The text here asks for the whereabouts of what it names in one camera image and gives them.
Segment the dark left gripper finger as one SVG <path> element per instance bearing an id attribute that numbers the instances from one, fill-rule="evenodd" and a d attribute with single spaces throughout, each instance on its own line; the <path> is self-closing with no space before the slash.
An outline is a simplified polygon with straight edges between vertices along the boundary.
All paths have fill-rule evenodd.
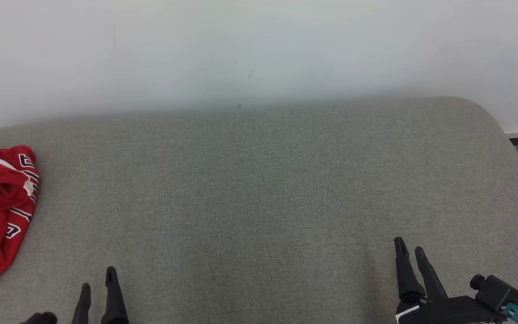
<path id="1" fill-rule="evenodd" d="M 107 299 L 102 324 L 129 324 L 121 285 L 115 267 L 107 267 L 105 286 Z"/>
<path id="2" fill-rule="evenodd" d="M 92 304 L 91 287 L 88 283 L 84 283 L 81 287 L 79 301 L 76 305 L 72 324 L 88 324 L 89 309 Z"/>

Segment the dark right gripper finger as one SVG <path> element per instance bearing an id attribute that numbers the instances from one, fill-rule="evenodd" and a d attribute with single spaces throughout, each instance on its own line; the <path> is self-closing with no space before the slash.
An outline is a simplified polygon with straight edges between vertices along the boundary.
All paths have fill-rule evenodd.
<path id="1" fill-rule="evenodd" d="M 425 251 L 421 247 L 415 248 L 415 256 L 419 271 L 423 277 L 426 296 L 430 301 L 440 301 L 448 299 L 448 295 L 438 278 L 434 267 L 428 261 Z"/>
<path id="2" fill-rule="evenodd" d="M 426 297 L 425 289 L 415 276 L 409 250 L 401 237 L 394 239 L 397 291 L 400 302 L 419 303 Z"/>

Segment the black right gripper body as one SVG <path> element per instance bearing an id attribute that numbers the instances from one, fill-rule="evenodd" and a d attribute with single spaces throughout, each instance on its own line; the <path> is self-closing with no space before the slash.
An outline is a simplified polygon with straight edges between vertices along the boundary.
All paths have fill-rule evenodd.
<path id="1" fill-rule="evenodd" d="M 501 324 L 506 317 L 484 306 L 472 297 L 425 302 L 420 300 L 406 310 L 399 309 L 397 324 Z"/>

